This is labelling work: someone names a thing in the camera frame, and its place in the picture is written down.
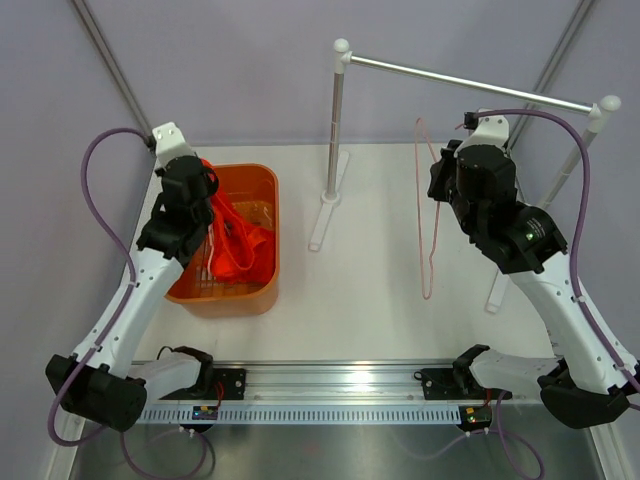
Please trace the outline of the pink clothes hanger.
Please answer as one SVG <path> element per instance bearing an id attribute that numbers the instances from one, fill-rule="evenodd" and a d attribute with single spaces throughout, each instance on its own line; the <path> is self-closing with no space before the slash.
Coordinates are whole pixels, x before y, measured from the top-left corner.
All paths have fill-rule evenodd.
<path id="1" fill-rule="evenodd" d="M 418 117 L 414 124 L 414 167 L 416 184 L 416 211 L 419 242 L 419 270 L 421 294 L 429 301 L 434 293 L 435 256 L 440 226 L 440 203 L 430 204 L 427 197 L 426 174 L 436 152 L 426 124 Z"/>

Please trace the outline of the orange shorts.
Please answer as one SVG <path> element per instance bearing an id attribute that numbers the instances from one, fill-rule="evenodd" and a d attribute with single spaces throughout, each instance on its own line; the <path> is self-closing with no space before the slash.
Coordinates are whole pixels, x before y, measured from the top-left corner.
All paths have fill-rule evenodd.
<path id="1" fill-rule="evenodd" d="M 264 286 L 278 270 L 279 185 L 269 168 L 255 164 L 213 165 L 219 188 L 211 197 L 205 266 L 223 285 Z"/>

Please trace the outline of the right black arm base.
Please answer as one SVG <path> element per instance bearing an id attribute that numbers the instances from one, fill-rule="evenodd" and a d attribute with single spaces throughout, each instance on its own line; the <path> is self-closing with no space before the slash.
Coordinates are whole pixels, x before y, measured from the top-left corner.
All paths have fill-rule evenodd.
<path id="1" fill-rule="evenodd" d="M 500 393 L 510 400 L 513 394 L 501 389 L 482 387 L 471 375 L 471 364 L 481 353 L 488 351 L 487 345 L 476 344 L 469 348 L 450 365 L 445 367 L 424 367 L 413 373 L 413 378 L 421 385 L 425 400 L 486 400 L 490 394 L 496 400 Z"/>

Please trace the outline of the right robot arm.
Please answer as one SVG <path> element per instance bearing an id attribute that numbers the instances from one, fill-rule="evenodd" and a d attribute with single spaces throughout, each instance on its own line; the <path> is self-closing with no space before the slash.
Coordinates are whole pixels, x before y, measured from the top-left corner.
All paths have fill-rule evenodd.
<path id="1" fill-rule="evenodd" d="M 544 322 L 554 354 L 527 358 L 476 344 L 453 363 L 454 388 L 540 401 L 561 423 L 583 429 L 617 420 L 633 387 L 581 309 L 565 238 L 544 210 L 517 199 L 516 167 L 495 145 L 451 140 L 430 168 L 429 198 L 451 206 L 461 231 L 520 289 Z"/>

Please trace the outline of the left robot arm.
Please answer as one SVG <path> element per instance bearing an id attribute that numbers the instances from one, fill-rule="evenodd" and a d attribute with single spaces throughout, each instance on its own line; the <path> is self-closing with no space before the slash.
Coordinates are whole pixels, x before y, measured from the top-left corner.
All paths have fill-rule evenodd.
<path id="1" fill-rule="evenodd" d="M 94 329 L 67 357 L 55 355 L 45 375 L 63 409 L 118 432 L 130 429 L 145 406 L 179 390 L 200 399 L 215 385 L 210 355 L 179 347 L 135 367 L 147 327 L 171 287 L 205 242 L 219 186 L 214 171 L 194 154 L 157 169 L 161 192 L 129 255 L 132 271 Z"/>

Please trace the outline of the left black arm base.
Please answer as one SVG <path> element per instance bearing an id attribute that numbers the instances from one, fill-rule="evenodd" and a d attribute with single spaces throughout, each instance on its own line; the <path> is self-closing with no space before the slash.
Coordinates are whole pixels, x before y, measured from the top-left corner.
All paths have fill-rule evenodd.
<path id="1" fill-rule="evenodd" d="M 196 358 L 201 363 L 200 374 L 194 386 L 174 391 L 162 400 L 243 400 L 245 393 L 246 370 L 244 368 L 224 368 L 214 362 L 213 356 L 192 347 L 163 346 L 156 359 L 159 360 L 165 350 L 183 353 Z"/>

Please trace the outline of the orange plastic basket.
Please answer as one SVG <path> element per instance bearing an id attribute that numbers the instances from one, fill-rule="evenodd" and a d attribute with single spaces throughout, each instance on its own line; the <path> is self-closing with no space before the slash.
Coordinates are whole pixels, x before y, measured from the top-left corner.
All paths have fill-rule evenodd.
<path id="1" fill-rule="evenodd" d="M 166 299 L 203 318 L 263 314 L 278 298 L 277 176 L 258 164 L 213 170 L 219 181 L 213 224 Z"/>

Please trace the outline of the aluminium mounting rail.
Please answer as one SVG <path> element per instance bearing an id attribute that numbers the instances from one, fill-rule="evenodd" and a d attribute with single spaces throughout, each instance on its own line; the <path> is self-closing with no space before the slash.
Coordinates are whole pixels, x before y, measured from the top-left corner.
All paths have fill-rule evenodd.
<path id="1" fill-rule="evenodd" d="M 126 378 L 111 377 L 106 371 L 94 370 L 88 366 L 81 369 L 78 377 L 64 395 L 62 405 L 69 410 L 78 407 L 82 393 L 89 392 L 89 377 L 96 377 L 96 393 L 104 396 L 122 393 L 126 398 L 144 394 L 148 404 L 158 402 L 193 402 L 196 404 L 216 400 L 162 400 L 162 397 L 196 384 L 201 363 L 187 359 L 187 366 L 178 373 L 167 373 L 166 360 L 160 365 L 153 362 L 136 365 Z M 244 368 L 246 370 L 243 400 L 256 401 L 293 397 L 391 397 L 393 395 L 413 395 L 423 398 L 418 381 L 413 378 L 417 368 L 408 365 L 222 365 L 224 368 Z"/>

